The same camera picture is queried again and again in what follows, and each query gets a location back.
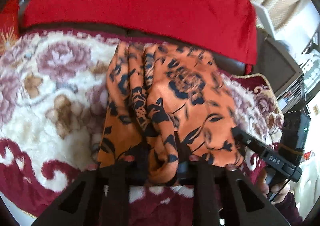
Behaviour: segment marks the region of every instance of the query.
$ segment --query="red cushion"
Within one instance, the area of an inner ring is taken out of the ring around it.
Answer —
[[[249,0],[31,0],[24,24],[111,23],[174,37],[255,64],[255,20]]]
[[[18,10],[19,0],[9,0],[0,12],[0,56],[14,45],[19,37]]]

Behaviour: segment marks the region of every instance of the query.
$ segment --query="orange floral fabric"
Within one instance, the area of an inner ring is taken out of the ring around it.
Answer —
[[[231,133],[234,102],[210,52],[121,42],[109,65],[100,167],[148,152],[151,183],[176,174],[179,148],[209,164],[243,161]]]

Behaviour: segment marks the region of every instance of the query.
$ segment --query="human hand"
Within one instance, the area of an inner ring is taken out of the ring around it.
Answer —
[[[262,194],[265,197],[267,197],[267,194],[270,191],[269,186],[266,184],[266,178],[267,178],[267,171],[265,169],[262,169],[262,171],[260,172],[260,175],[258,176],[256,186],[261,190]],[[274,185],[273,187],[271,187],[271,192],[277,193],[284,184],[285,182]],[[290,185],[286,184],[286,186],[281,190],[281,192],[276,196],[276,198],[271,203],[273,205],[281,203],[289,191],[290,191]]]

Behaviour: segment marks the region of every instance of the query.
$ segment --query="floral blanket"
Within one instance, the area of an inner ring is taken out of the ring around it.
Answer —
[[[0,191],[23,211],[39,216],[95,163],[108,96],[105,73],[119,42],[108,34],[41,31],[24,35],[0,58]],[[273,146],[283,115],[268,81],[221,75],[238,125]],[[247,150],[240,169],[254,183],[263,166]],[[186,186],[131,188],[130,224],[150,225],[166,214],[174,225],[191,225],[192,196]]]

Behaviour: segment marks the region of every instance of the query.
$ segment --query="gold firework pattern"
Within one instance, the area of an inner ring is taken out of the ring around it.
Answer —
[[[14,27],[10,27],[8,32],[4,31],[2,28],[0,29],[0,56],[4,54],[4,52],[10,49],[18,37],[14,33]]]

